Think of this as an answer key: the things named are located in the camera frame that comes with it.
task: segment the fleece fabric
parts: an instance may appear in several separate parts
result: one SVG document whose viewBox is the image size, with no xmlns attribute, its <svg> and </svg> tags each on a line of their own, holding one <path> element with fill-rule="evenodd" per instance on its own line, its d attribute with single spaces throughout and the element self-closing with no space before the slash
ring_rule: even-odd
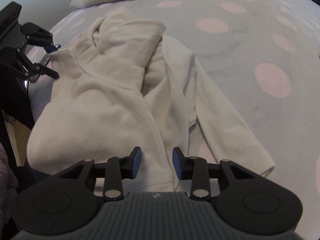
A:
<svg viewBox="0 0 320 240">
<path fill-rule="evenodd" d="M 3 227 L 11 217 L 10 207 L 17 195 L 18 180 L 9 167 L 7 153 L 0 144 L 0 240 Z"/>
<path fill-rule="evenodd" d="M 125 181 L 125 190 L 174 191 L 172 149 L 188 152 L 189 128 L 197 122 L 218 162 L 272 171 L 270 154 L 193 52 L 164 31 L 161 22 L 120 8 L 51 53 L 60 79 L 29 138 L 34 169 L 54 174 L 85 158 L 102 163 L 140 146 L 137 178 Z"/>
</svg>

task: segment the logo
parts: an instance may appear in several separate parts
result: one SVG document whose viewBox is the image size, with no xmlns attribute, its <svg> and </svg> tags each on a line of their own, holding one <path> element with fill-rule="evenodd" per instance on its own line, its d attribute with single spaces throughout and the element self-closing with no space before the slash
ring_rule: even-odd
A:
<svg viewBox="0 0 320 240">
<path fill-rule="evenodd" d="M 156 194 L 154 194 L 154 195 L 152 195 L 154 198 L 160 198 L 161 197 L 161 195 L 159 194 L 159 193 L 156 193 Z"/>
</svg>

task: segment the metal screw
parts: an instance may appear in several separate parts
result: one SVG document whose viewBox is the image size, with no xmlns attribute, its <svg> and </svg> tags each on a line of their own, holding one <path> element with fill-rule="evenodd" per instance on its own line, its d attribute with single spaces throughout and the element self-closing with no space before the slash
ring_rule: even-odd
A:
<svg viewBox="0 0 320 240">
<path fill-rule="evenodd" d="M 105 196 L 108 198 L 117 198 L 121 196 L 121 192 L 116 189 L 109 189 L 105 192 Z"/>
<path fill-rule="evenodd" d="M 207 197 L 209 195 L 209 191 L 207 191 L 205 189 L 196 189 L 193 192 L 193 195 L 196 196 L 196 197 L 203 198 L 203 197 Z"/>
</svg>

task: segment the polka dot bedsheet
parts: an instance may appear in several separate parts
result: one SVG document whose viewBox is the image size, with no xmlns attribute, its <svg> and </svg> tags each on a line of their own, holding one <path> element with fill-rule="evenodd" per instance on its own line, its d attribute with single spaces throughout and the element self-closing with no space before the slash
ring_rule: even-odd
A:
<svg viewBox="0 0 320 240">
<path fill-rule="evenodd" d="M 98 17 L 126 7 L 157 19 L 165 34 L 194 51 L 206 72 L 270 152 L 268 177 L 303 203 L 296 232 L 320 237 L 320 7 L 310 0 L 126 0 L 80 9 L 51 32 L 62 46 Z M 39 62 L 43 49 L 28 57 Z M 52 80 L 30 84 L 35 120 L 50 101 Z M 188 155 L 214 163 L 199 127 L 190 130 Z"/>
</svg>

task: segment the gray ribbed plate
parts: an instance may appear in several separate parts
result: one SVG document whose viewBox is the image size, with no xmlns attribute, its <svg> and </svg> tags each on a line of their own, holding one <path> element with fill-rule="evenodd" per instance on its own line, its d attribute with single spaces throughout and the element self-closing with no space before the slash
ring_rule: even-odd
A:
<svg viewBox="0 0 320 240">
<path fill-rule="evenodd" d="M 86 226 L 59 236 L 21 231 L 13 240 L 301 240 L 293 231 L 254 236 L 222 221 L 208 202 L 191 200 L 184 192 L 130 193 L 105 203 Z"/>
</svg>

